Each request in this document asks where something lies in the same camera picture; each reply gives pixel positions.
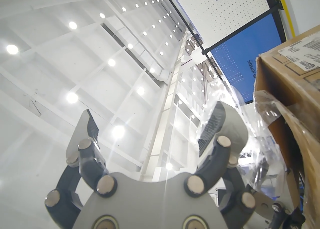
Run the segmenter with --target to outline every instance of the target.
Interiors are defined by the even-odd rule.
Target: metal bolt
[[[76,163],[78,160],[78,152],[75,151],[71,155],[69,155],[66,159],[66,163],[70,166]]]
[[[88,138],[86,138],[86,139],[82,139],[82,140],[79,142],[78,148],[79,148],[79,149],[86,149],[86,148],[88,148],[90,145],[91,145],[91,140],[88,139]]]
[[[112,191],[114,185],[114,179],[109,175],[105,175],[98,181],[97,192],[102,195],[107,194]]]
[[[52,190],[51,192],[48,193],[44,204],[47,207],[53,207],[55,206],[60,200],[60,193],[57,190]]]
[[[247,208],[253,209],[256,206],[256,200],[254,196],[249,192],[244,192],[242,194],[241,201]]]
[[[188,222],[185,229],[205,229],[205,227],[198,220],[191,220],[190,222]]]
[[[223,146],[223,147],[225,147],[225,148],[228,148],[228,147],[231,146],[231,141],[230,141],[230,139],[227,138],[226,136],[219,136],[219,137],[217,138],[217,141],[218,141],[218,143],[219,143],[221,146]]]
[[[202,179],[197,175],[190,176],[186,185],[188,186],[188,189],[194,194],[201,194],[205,189],[205,185]]]
[[[199,216],[189,216],[185,219],[183,229],[208,229],[205,221]]]
[[[238,158],[236,156],[230,155],[229,164],[236,165],[238,163]]]
[[[96,221],[92,229],[119,229],[119,226],[112,216],[105,215]]]
[[[272,208],[275,212],[281,212],[282,206],[279,203],[272,204]]]
[[[116,229],[116,225],[111,220],[104,220],[97,225],[97,229]]]

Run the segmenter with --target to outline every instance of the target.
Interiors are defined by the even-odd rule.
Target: metal frame structure
[[[182,14],[180,13],[179,9],[176,7],[176,5],[173,3],[172,0],[169,0],[169,2],[172,4],[172,6],[174,7],[174,9],[176,10],[177,14],[180,16],[180,18],[182,19],[183,23],[186,25],[186,27],[188,28],[188,30],[191,32],[192,36],[194,37],[194,39],[196,40],[196,42],[198,43],[199,47],[202,50],[202,54],[205,55],[208,59],[208,61],[210,62],[212,68],[214,69],[214,71],[216,72],[217,76],[219,77],[219,79],[222,81],[222,83],[227,87],[226,82],[222,79],[221,75],[219,74],[219,72],[217,71],[217,69],[215,68],[215,65],[213,64],[213,62],[210,60],[210,58],[208,57],[208,52],[210,52],[211,50],[215,49],[216,47],[218,47],[219,45],[225,43],[227,40],[229,40],[230,38],[234,37],[235,35],[239,34],[241,31],[245,30],[246,28],[248,28],[249,26],[255,24],[256,22],[258,22],[259,20],[263,19],[264,17],[268,16],[269,14],[272,14],[275,25],[277,27],[278,33],[279,33],[279,37],[281,42],[285,42],[286,39],[286,34],[284,32],[284,28],[282,25],[282,21],[281,21],[281,17],[279,14],[279,9],[283,10],[281,1],[279,0],[267,0],[267,3],[270,7],[269,10],[267,10],[266,12],[262,13],[261,15],[259,15],[258,17],[256,17],[255,19],[251,20],[250,22],[248,22],[247,24],[243,25],[241,28],[238,28],[236,31],[232,32],[231,34],[229,34],[228,36],[226,36],[225,38],[223,38],[222,40],[220,40],[219,42],[213,44],[212,46],[208,47],[207,49],[204,49],[203,46],[200,44],[198,38],[195,36],[194,32],[192,31],[192,29],[190,28],[189,24],[187,23],[187,21],[184,19],[184,17],[182,16]]]

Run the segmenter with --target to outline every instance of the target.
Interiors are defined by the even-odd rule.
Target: plastic wrap
[[[220,120],[219,116],[212,116],[212,113],[217,113],[219,102],[224,102],[233,107],[245,123],[244,128],[247,128],[248,131],[247,144],[241,152],[238,151],[238,155],[234,155],[238,157],[238,169],[242,178],[246,184],[249,184],[255,190],[269,197],[278,197],[283,189],[286,166],[279,146],[275,143],[268,125],[281,114],[273,100],[268,99],[268,96],[263,92],[259,93],[255,99],[255,102],[257,101],[262,104],[262,106],[259,106],[260,108],[264,107],[262,116],[255,109],[255,104],[250,105],[252,107],[248,109],[241,94],[236,89],[215,91],[208,98],[208,102],[205,105],[197,132],[197,139],[203,138],[201,134],[205,128],[207,130],[210,127],[215,131],[208,124],[210,124],[210,118],[215,118],[216,121]],[[241,132],[240,129],[241,127],[237,128],[235,123],[230,124],[230,132]],[[231,142],[237,146],[240,144],[239,137],[244,135],[243,133],[235,133],[233,136],[234,138],[233,140],[231,139]]]

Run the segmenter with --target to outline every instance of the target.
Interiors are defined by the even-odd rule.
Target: cardboard box
[[[305,174],[304,227],[312,229],[320,228],[320,68],[305,71],[278,50],[319,31],[317,26],[261,54],[255,82],[255,92],[265,90],[278,100],[282,116],[269,129],[287,166]]]

